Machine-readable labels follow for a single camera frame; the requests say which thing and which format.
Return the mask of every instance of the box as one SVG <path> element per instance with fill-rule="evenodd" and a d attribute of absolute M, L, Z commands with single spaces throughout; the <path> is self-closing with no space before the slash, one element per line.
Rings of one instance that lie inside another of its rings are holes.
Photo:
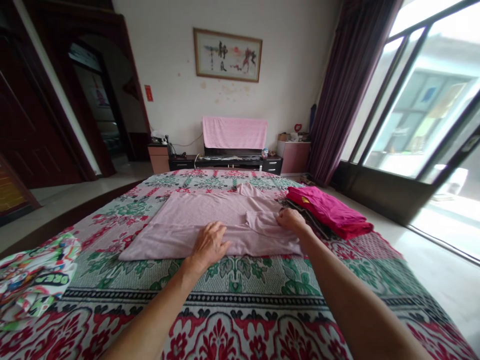
<path fill-rule="evenodd" d="M 288 141 L 290 139 L 290 134 L 278 134 L 279 141 Z"/>

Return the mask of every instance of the glass sliding door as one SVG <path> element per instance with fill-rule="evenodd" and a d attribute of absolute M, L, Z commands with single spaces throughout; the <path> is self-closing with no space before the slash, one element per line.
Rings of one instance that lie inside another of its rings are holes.
<path fill-rule="evenodd" d="M 347 196 L 405 226 L 445 192 L 472 199 L 458 152 L 480 122 L 478 19 L 478 1 L 405 0 L 341 156 Z"/>
<path fill-rule="evenodd" d="M 480 89 L 480 3 L 435 22 L 364 165 L 415 179 Z"/>
<path fill-rule="evenodd" d="M 480 264 L 480 110 L 457 132 L 423 177 L 440 187 L 411 225 Z"/>

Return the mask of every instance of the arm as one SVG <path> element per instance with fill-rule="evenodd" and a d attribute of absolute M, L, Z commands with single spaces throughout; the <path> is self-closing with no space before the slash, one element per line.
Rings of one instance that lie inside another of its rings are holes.
<path fill-rule="evenodd" d="M 185 300 L 209 266 L 224 257 L 231 245 L 222 243 L 227 228 L 219 221 L 207 224 L 196 239 L 193 254 L 148 306 L 124 329 L 103 359 L 158 359 Z"/>
<path fill-rule="evenodd" d="M 431 359 L 395 314 L 314 234 L 296 210 L 278 223 L 296 233 L 354 359 Z"/>

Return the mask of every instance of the purple curtain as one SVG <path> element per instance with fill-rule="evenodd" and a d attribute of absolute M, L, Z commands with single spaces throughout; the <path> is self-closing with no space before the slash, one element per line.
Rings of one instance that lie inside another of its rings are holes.
<path fill-rule="evenodd" d="M 345 0 L 311 132 L 309 172 L 328 186 L 402 0 Z"/>

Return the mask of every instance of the tv stand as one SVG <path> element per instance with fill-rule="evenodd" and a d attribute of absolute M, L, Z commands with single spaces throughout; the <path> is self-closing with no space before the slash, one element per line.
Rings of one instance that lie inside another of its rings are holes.
<path fill-rule="evenodd" d="M 283 159 L 280 156 L 269 156 L 266 159 L 235 159 L 235 160 L 206 160 L 197 158 L 196 155 L 187 155 L 186 157 L 171 157 L 168 161 L 170 171 L 179 169 L 193 168 L 242 168 L 256 171 L 264 171 L 271 174 L 280 175 L 282 171 Z"/>

